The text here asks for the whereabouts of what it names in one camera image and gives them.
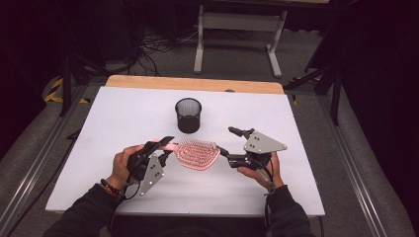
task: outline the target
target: person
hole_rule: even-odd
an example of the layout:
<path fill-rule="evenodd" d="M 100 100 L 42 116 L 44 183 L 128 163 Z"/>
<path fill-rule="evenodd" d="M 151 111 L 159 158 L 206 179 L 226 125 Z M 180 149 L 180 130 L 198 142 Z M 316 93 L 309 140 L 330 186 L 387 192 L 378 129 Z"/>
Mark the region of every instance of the person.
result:
<path fill-rule="evenodd" d="M 110 223 L 118 205 L 124 201 L 119 193 L 124 188 L 124 181 L 129 175 L 126 168 L 128 157 L 140 150 L 143 145 L 132 146 L 117 154 L 110 177 L 95 184 L 83 197 L 69 207 L 55 223 L 44 233 L 44 237 L 100 236 L 101 228 Z M 267 196 L 270 209 L 270 232 L 272 236 L 314 236 L 310 223 L 301 205 L 293 200 L 280 174 L 280 161 L 276 152 L 272 153 L 271 164 L 267 169 L 272 173 L 276 186 Z M 246 167 L 237 171 L 254 179 L 268 191 L 270 185 L 257 172 Z"/>

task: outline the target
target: hand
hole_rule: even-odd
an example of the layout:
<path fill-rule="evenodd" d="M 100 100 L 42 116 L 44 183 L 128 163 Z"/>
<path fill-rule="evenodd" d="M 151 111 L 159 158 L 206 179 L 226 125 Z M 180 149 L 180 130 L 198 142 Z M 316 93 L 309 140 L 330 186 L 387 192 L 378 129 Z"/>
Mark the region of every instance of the hand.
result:
<path fill-rule="evenodd" d="M 142 149 L 142 147 L 144 147 L 144 145 L 131 146 L 115 155 L 112 175 L 106 180 L 108 184 L 120 191 L 124 188 L 124 181 L 129 175 L 129 170 L 126 168 L 128 158 L 133 153 Z"/>
<path fill-rule="evenodd" d="M 275 187 L 279 188 L 280 186 L 284 185 L 284 182 L 281 179 L 280 159 L 278 158 L 277 152 L 272 152 L 271 162 L 272 162 L 272 166 L 271 164 L 268 163 L 266 165 L 266 168 L 272 174 Z M 269 186 L 268 182 L 266 182 L 265 179 L 261 176 L 261 174 L 259 174 L 259 172 L 243 167 L 243 166 L 237 168 L 237 171 L 249 178 L 256 180 L 259 183 L 259 185 L 261 185 L 262 187 L 265 187 L 268 190 L 268 192 L 270 191 L 271 187 Z M 266 177 L 269 177 L 268 174 L 266 174 L 264 170 L 261 170 L 261 171 L 264 173 Z"/>

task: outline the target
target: white tabletop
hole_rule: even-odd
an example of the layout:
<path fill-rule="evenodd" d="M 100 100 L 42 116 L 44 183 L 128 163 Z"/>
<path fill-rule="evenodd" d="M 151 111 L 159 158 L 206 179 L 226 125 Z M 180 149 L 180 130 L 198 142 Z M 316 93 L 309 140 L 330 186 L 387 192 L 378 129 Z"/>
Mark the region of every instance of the white tabletop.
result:
<path fill-rule="evenodd" d="M 203 105 L 201 127 L 193 134 L 179 131 L 175 104 L 187 97 Z M 290 103 L 285 95 L 153 90 L 103 87 L 68 157 L 46 210 L 64 211 L 100 179 L 112 172 L 115 154 L 153 138 L 175 136 L 213 141 L 231 154 L 243 154 L 244 137 L 229 126 L 256 130 L 286 144 L 280 151 L 281 174 L 307 215 L 324 215 Z M 118 214 L 263 216 L 264 193 L 254 180 L 231 169 L 220 156 L 207 170 L 181 166 L 171 154 L 165 176 L 145 196 L 123 202 Z M 136 186 L 128 188 L 127 196 Z"/>

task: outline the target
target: pen holder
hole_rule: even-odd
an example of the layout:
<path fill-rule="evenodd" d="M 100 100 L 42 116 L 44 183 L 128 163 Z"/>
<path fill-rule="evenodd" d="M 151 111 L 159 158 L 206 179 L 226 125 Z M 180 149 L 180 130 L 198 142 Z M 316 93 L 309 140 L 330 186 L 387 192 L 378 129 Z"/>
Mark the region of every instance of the pen holder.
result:
<path fill-rule="evenodd" d="M 185 98 L 176 103 L 175 111 L 178 127 L 184 133 L 194 133 L 200 128 L 201 103 L 193 98 Z"/>

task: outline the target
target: black sleeve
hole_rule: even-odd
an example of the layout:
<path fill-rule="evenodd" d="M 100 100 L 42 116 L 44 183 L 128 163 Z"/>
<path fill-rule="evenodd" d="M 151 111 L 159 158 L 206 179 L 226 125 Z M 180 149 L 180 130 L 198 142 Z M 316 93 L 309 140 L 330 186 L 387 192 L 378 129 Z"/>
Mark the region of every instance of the black sleeve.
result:
<path fill-rule="evenodd" d="M 277 188 L 266 202 L 271 210 L 273 236 L 314 236 L 304 209 L 293 200 L 288 186 Z"/>
<path fill-rule="evenodd" d="M 118 203 L 96 184 L 49 227 L 44 237 L 99 236 L 112 219 Z"/>

